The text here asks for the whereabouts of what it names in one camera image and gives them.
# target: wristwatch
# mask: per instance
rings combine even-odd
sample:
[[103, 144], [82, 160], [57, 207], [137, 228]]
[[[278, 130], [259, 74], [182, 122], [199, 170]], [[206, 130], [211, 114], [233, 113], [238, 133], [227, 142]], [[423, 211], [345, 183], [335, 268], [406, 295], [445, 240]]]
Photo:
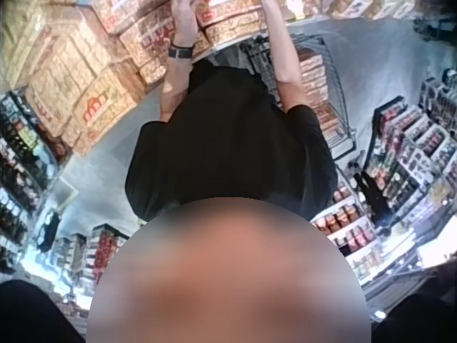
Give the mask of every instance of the wristwatch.
[[171, 43], [169, 47], [169, 57], [171, 57], [172, 59], [191, 59], [193, 50], [193, 46], [191, 46], [190, 48], [185, 48]]

